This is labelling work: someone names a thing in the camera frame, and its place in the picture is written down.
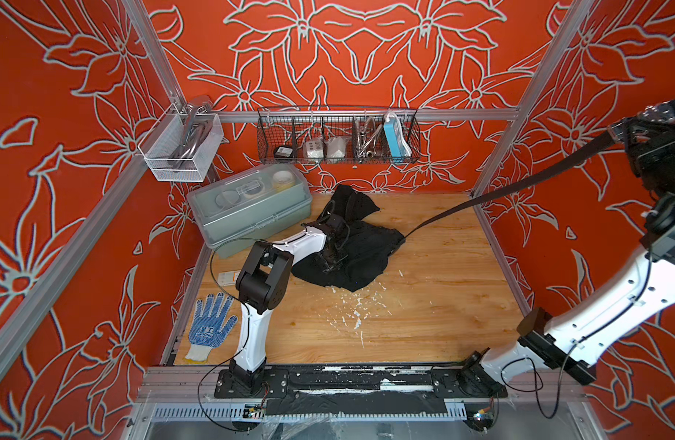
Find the black trousers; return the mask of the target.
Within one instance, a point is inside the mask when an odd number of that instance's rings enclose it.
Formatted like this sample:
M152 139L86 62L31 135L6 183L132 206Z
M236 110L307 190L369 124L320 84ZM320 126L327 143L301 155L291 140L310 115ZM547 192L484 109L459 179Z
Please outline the black trousers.
M291 273L300 280L322 287L347 289L352 293L371 284L388 266L389 258L405 242L393 228L372 225L365 218L378 212L372 199L349 185L337 185L318 216L333 228L335 236L348 234L348 257L338 271L322 273L318 253L293 264Z

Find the black leather belt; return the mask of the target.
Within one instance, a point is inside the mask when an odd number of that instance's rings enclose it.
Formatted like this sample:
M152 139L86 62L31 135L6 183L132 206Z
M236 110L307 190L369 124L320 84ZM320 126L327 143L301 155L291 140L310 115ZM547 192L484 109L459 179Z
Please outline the black leather belt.
M428 218L427 220L423 221L423 223L414 228L410 233L408 233L405 238L409 238L410 235L414 234L421 228L427 227L432 223L436 223L437 221L442 220L448 216L452 216L460 211L473 208L477 205L492 202L506 195L518 193L524 189L538 185L539 183L544 183L548 180L551 180L560 174L581 165L583 162L590 160L594 156L601 154L601 152L604 150L608 150L609 148L618 144L619 139L614 137L614 135L612 135L610 132L606 131L592 139L592 141L585 144L583 147L576 150L574 153L566 157L566 159L551 165L550 167L542 170L542 172L537 172L520 181L517 181L516 183L512 183L489 193L487 192L487 194L482 194L479 197L469 199L465 203L456 205L440 214L437 214L436 216Z

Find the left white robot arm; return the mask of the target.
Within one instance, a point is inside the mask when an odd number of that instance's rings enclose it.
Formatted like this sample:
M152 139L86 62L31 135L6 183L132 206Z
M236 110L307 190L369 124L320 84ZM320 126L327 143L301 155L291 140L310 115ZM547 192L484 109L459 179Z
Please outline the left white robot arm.
M257 387L262 381L269 323L286 295L293 265L315 257L320 271L337 270L346 258L343 247L349 235L343 216L326 213L289 238L253 245L236 280L242 323L238 350L229 361L230 373L244 386Z

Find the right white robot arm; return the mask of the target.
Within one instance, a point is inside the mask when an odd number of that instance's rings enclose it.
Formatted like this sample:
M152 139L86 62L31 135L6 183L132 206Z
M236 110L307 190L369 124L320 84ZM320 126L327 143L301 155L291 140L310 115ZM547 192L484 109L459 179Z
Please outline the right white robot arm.
M461 387L493 395L510 379L537 369L567 373L581 385L595 381L605 350L675 304L675 100L648 106L610 126L559 163L471 201L492 202L543 183L615 144L623 145L634 175L657 196L645 216L641 249L605 285L566 313L536 308L524 317L518 339L474 353L459 374Z

